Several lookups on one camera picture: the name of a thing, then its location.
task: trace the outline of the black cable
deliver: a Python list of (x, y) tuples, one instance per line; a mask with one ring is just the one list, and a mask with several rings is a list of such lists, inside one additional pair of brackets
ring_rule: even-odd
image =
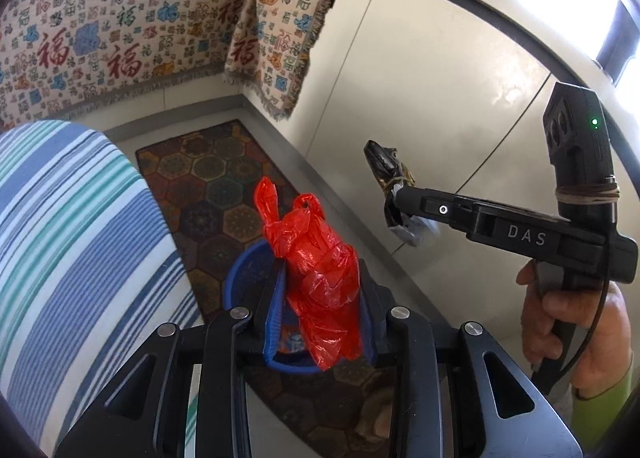
[(558, 378), (556, 380), (556, 383), (559, 380), (561, 380), (561, 378), (564, 377), (564, 375), (566, 375), (569, 372), (569, 370), (572, 369), (572, 367), (574, 367), (574, 365), (580, 360), (581, 356), (585, 353), (585, 351), (587, 350), (587, 346), (589, 345), (589, 343), (591, 342), (591, 339), (593, 338), (593, 334), (595, 333), (596, 327), (598, 326), (598, 321), (602, 316), (604, 305), (607, 302), (607, 294), (609, 293), (610, 238), (611, 236), (609, 235), (607, 239), (607, 244), (605, 246), (605, 251), (606, 251), (606, 257), (605, 257), (606, 266), (605, 266), (605, 273), (604, 273), (605, 279), (604, 279), (604, 282), (602, 283), (602, 293), (600, 294), (600, 301), (598, 302), (596, 314), (593, 317), (593, 321), (591, 322), (591, 326), (589, 327), (587, 335), (585, 335), (584, 340), (582, 341), (582, 344), (580, 344), (580, 347), (578, 348), (578, 350), (575, 352), (575, 355), (571, 358), (571, 360), (569, 360), (567, 364), (565, 364), (564, 368), (562, 368), (562, 370), (560, 370), (560, 372), (558, 373)]

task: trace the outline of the floor mat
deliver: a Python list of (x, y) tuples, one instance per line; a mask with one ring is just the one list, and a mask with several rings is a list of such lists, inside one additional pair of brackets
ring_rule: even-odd
[[(276, 184), (281, 215), (298, 193), (239, 120), (150, 145), (136, 158), (208, 321), (220, 310), (222, 286), (236, 257), (262, 235), (253, 201), (260, 178)], [(365, 399), (393, 385), (393, 370), (374, 370), (360, 359), (317, 375), (250, 368), (246, 381), (323, 458), (388, 455), (387, 440), (366, 440), (355, 428)]]

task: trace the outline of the metal bolt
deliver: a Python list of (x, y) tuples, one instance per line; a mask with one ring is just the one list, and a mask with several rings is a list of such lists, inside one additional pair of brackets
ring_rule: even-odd
[(233, 317), (233, 319), (244, 319), (248, 317), (249, 310), (244, 306), (236, 306), (235, 308), (231, 308), (229, 315)]
[(175, 333), (175, 324), (164, 323), (158, 327), (158, 335), (161, 337), (171, 337)]
[(469, 335), (480, 335), (482, 333), (482, 327), (478, 323), (465, 324), (465, 332)]
[(410, 314), (409, 309), (404, 306), (394, 306), (391, 308), (391, 315), (396, 319), (406, 319)]

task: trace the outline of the blue and white striped cloth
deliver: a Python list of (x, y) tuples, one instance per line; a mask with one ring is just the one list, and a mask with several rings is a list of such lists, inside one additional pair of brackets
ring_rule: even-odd
[(0, 391), (48, 456), (166, 321), (202, 322), (158, 205), (125, 156), (62, 121), (0, 136)]

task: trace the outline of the crumpled plastic bag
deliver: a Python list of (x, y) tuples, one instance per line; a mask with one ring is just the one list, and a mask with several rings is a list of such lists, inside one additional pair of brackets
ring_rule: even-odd
[(263, 177), (255, 188), (255, 206), (264, 237), (276, 257), (287, 261), (287, 300), (300, 319), (300, 332), (322, 371), (340, 358), (362, 354), (358, 292), (360, 273), (353, 247), (324, 221), (313, 194), (302, 194), (282, 220), (276, 186)]

